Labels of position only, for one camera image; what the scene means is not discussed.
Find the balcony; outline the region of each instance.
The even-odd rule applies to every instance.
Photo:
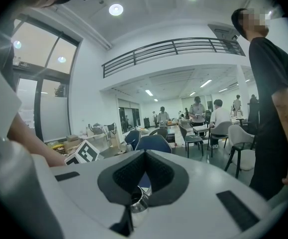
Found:
[[[128,67],[153,59],[198,52],[217,52],[245,56],[236,41],[206,37],[172,39],[140,47],[106,62],[102,65],[103,77],[106,78]]]

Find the column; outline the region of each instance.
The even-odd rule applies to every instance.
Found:
[[[248,85],[245,82],[246,78],[244,76],[243,70],[240,65],[236,66],[236,76],[237,81],[239,84],[239,95],[241,96],[241,110],[243,111],[243,117],[248,118],[249,116],[249,106],[248,103],[250,102],[250,96],[248,91]]]

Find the ceiling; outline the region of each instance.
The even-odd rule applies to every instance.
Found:
[[[103,38],[112,42],[131,31],[161,22],[196,20],[230,24],[232,12],[251,0],[71,0],[66,3]],[[108,8],[123,6],[120,16],[112,16]]]
[[[251,68],[242,68],[245,78],[254,82]],[[199,65],[194,67],[181,67],[163,72],[146,75],[131,82],[113,88],[134,97],[139,102],[154,102],[154,99],[169,100],[218,93],[228,88],[237,89],[235,66],[229,65]],[[207,80],[212,81],[203,88],[200,86]],[[150,90],[154,96],[149,96],[145,90]]]

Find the ceiling light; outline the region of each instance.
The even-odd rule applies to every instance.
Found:
[[[123,13],[124,9],[123,9],[123,6],[116,3],[116,4],[111,5],[110,8],[108,9],[108,11],[113,16],[118,16],[118,15],[121,15]]]
[[[209,82],[211,82],[212,80],[207,80],[204,84],[202,84],[200,87],[203,88],[205,85],[207,85]]]
[[[58,58],[58,61],[59,61],[60,63],[65,63],[65,62],[66,62],[66,58],[65,58],[65,57],[59,57],[59,58]]]
[[[145,90],[147,94],[149,94],[150,96],[153,96],[153,94],[150,92],[150,90]]]
[[[14,42],[13,42],[13,46],[14,46],[16,49],[20,49],[21,46],[22,46],[22,44],[21,44],[20,41],[14,41]]]

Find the black rubber pad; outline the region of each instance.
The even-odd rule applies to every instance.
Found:
[[[57,181],[65,181],[65,180],[71,179],[71,178],[79,176],[79,175],[80,174],[78,172],[70,172],[70,173],[55,175],[55,179]]]
[[[220,192],[217,197],[242,231],[259,222],[254,213],[231,191]]]

